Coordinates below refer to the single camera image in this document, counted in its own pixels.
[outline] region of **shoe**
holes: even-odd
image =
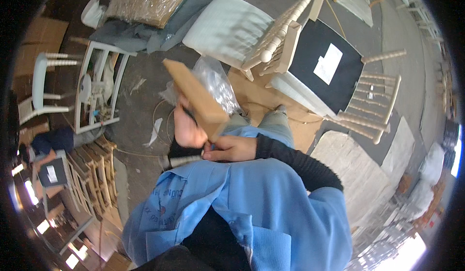
[[[287,108],[285,105],[279,105],[274,109],[275,113],[283,113],[287,115]]]

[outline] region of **concrete floor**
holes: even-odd
[[[79,19],[80,13],[88,1],[79,0],[75,4],[75,9],[72,11],[73,18],[70,19],[70,26],[61,49],[62,52],[82,54],[85,51],[85,47],[69,42],[67,39],[70,36],[86,38],[92,32],[92,29],[83,26]],[[270,14],[270,16],[277,17],[294,4],[296,0],[246,1]],[[342,6],[332,1],[330,3],[345,31],[347,41],[357,48],[362,55],[373,55],[391,49],[407,48],[408,55],[399,59],[400,61],[375,62],[365,67],[366,71],[401,74],[403,76],[395,111],[391,118],[391,134],[384,135],[382,143],[378,146],[374,146],[365,137],[351,135],[377,163],[381,164],[395,134],[398,121],[401,116],[405,116],[416,138],[414,155],[407,169],[413,173],[416,172],[429,145],[434,140],[442,139],[443,126],[441,126],[441,123],[444,118],[441,115],[440,106],[438,106],[440,101],[432,91],[434,88],[432,85],[435,86],[436,82],[434,80],[436,78],[434,77],[435,69],[432,66],[437,56],[434,53],[434,48],[425,41],[426,39],[419,32],[410,13],[395,10],[393,0],[386,0],[381,5],[373,7],[374,25],[372,28]],[[323,4],[319,18],[335,31],[340,32],[334,15],[326,3]],[[121,121],[112,125],[113,134],[109,137],[120,149],[152,156],[166,154],[169,150],[169,146],[165,145],[160,139],[157,139],[150,148],[142,146],[143,143],[148,142],[150,139],[153,127],[153,111],[161,101],[158,93],[164,90],[166,82],[171,80],[168,72],[161,65],[164,58],[183,61],[188,67],[192,68],[199,55],[192,49],[178,45],[168,52],[155,52],[150,55],[139,53],[137,57],[129,59],[117,103]],[[55,78],[52,77],[47,80],[52,81],[47,86],[50,92],[75,92],[77,75],[77,67],[60,69],[60,71],[56,72]],[[131,89],[142,78],[146,79],[146,81],[138,90],[132,91],[131,94]],[[63,102],[72,105],[74,99],[70,98]],[[172,139],[173,122],[171,117],[167,127],[166,120],[172,109],[172,106],[165,103],[159,107],[154,115],[155,119],[163,117],[164,121],[160,128],[160,136],[168,144],[170,143],[168,134]],[[73,123],[73,115],[73,112],[66,115],[52,115],[52,127],[66,124],[67,121]],[[319,135],[321,136],[328,129],[334,129],[334,125],[324,123]],[[337,128],[336,130],[346,132],[343,128]],[[134,156],[121,152],[115,152],[115,157],[126,165],[129,191],[127,205],[130,212],[137,204],[145,200],[153,190],[161,173],[161,168],[157,159],[153,157]]]

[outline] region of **jeans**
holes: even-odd
[[[90,142],[94,142],[98,137],[100,137],[103,134],[104,130],[105,130],[105,128],[100,127],[100,128],[93,129],[93,130],[90,130],[90,131],[87,131],[87,132],[84,132],[84,133],[81,133],[81,134],[74,133],[74,135],[73,135],[73,141],[74,141],[73,148],[88,144]]]
[[[231,116],[231,119],[223,130],[223,133],[227,133],[249,125],[249,118],[244,118],[241,115],[235,113]],[[287,115],[285,113],[277,111],[267,112],[257,128],[284,136],[287,140],[294,143],[294,137],[292,135],[291,128],[289,128]]]

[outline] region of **white paper scrap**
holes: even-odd
[[[163,118],[158,118],[155,121],[154,128],[152,130],[152,136],[150,137],[150,142],[143,144],[145,147],[150,147],[150,145],[157,139],[158,131],[160,130],[160,126],[161,126],[162,121],[163,121]]]
[[[319,57],[313,73],[320,77],[325,83],[330,84],[341,58],[342,52],[331,43],[326,55],[324,57]]]
[[[47,172],[48,172],[47,177],[50,183],[58,182],[57,174],[55,173],[55,167],[53,165],[47,166]]]

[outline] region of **black sleeve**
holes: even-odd
[[[304,182],[305,188],[310,192],[320,187],[334,187],[340,191],[343,190],[337,175],[326,165],[265,135],[258,134],[257,136],[255,158],[275,158],[288,164],[297,172]]]
[[[194,155],[200,155],[201,153],[202,153],[202,148],[200,149],[184,148],[183,146],[180,146],[176,142],[176,139],[173,139],[173,142],[171,143],[171,147],[170,147],[170,152],[168,153],[168,157],[177,158],[177,157],[185,157],[185,156],[194,156]]]

